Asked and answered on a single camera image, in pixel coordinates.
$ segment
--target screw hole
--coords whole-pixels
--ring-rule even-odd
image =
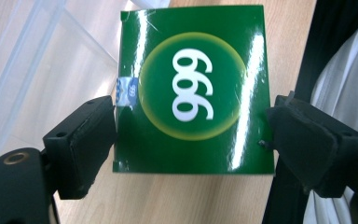
[[[64,137],[64,136],[66,136],[66,133],[57,133],[56,136],[57,137]]]
[[[30,155],[26,152],[17,152],[11,154],[10,156],[6,157],[4,160],[4,164],[6,165],[13,165],[25,161],[28,159]]]

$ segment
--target small label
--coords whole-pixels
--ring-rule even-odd
[[[136,105],[138,98],[138,78],[120,77],[117,79],[116,86],[116,105],[131,106]]]

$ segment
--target green package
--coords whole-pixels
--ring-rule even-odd
[[[114,172],[273,174],[262,6],[121,13]]]

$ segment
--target wooden surface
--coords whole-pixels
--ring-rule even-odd
[[[273,103],[277,94],[295,87],[315,1],[172,0],[171,7],[264,5]],[[0,16],[10,8],[7,3]],[[55,195],[62,223],[260,223],[263,218],[272,176],[120,175],[111,171],[112,154],[85,199],[61,201]]]

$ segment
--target clamp jaw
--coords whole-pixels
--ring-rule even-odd
[[[0,223],[59,223],[53,194],[87,195],[116,141],[112,98],[90,100],[43,138],[0,157]]]
[[[293,92],[278,96],[267,118],[273,142],[263,144],[280,158],[263,223],[302,222],[311,189],[338,198],[348,186],[358,202],[358,132],[295,99]],[[351,212],[358,216],[358,203],[351,204]]]

